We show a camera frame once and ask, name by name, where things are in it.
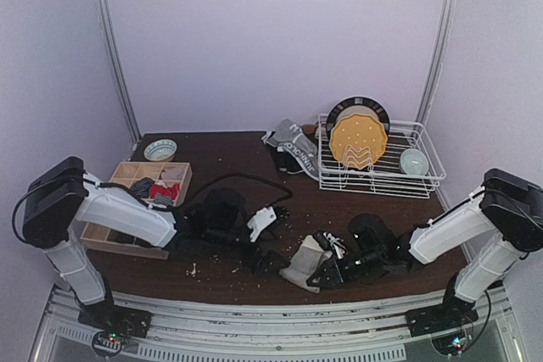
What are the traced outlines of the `grey underwear white waistband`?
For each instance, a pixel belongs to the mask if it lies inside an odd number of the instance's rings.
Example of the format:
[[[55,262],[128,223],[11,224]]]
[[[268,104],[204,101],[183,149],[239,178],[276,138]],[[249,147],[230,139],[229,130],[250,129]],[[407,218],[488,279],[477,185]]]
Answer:
[[[290,260],[290,265],[279,271],[279,275],[286,281],[308,292],[319,293],[319,287],[310,287],[307,280],[316,272],[317,268],[332,256],[330,251],[321,248],[312,235],[307,235],[300,244],[298,251]]]

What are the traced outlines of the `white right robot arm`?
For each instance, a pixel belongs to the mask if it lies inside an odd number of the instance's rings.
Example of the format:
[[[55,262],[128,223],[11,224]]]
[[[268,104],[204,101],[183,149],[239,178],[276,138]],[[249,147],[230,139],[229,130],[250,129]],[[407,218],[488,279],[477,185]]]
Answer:
[[[323,262],[308,278],[311,287],[335,288],[376,269],[406,274],[486,232],[479,254],[449,281],[443,305],[472,306],[523,256],[542,249],[542,189],[497,168],[480,187],[435,219],[400,236],[375,214],[359,214],[348,224],[358,246]]]

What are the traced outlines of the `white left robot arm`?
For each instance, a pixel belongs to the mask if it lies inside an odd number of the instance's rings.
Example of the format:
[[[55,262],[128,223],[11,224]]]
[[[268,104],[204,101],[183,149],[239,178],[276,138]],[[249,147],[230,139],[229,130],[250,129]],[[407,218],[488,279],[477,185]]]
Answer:
[[[278,272],[288,267],[288,260],[263,248],[259,239],[287,215],[281,203],[293,193],[256,175],[241,173],[239,178],[284,194],[248,214],[243,195],[229,187],[218,188],[211,181],[199,189],[205,195],[202,201],[192,196],[178,205],[152,203],[129,187],[100,181],[85,171],[82,159],[71,156],[29,185],[11,214],[13,222],[22,224],[13,225],[12,231],[22,243],[46,254],[60,278],[87,307],[109,303],[110,290],[74,236],[74,222],[106,226],[170,253],[208,245],[233,248],[253,274]]]

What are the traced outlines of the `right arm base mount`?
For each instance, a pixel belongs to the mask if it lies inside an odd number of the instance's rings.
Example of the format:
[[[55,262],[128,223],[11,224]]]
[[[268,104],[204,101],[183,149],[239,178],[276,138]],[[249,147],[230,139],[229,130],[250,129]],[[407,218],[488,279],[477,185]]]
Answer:
[[[475,302],[460,299],[454,290],[447,290],[440,304],[408,310],[406,324],[411,337],[430,335],[438,354],[456,357],[467,348],[464,325],[479,318],[474,307]]]

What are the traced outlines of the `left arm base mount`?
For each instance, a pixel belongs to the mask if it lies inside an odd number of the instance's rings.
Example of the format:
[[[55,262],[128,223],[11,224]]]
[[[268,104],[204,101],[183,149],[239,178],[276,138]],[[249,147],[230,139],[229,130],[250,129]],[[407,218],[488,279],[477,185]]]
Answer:
[[[109,289],[102,301],[84,304],[75,295],[79,307],[78,322],[98,329],[90,342],[92,351],[109,360],[120,354],[133,338],[146,338],[152,314],[147,310],[116,305]]]

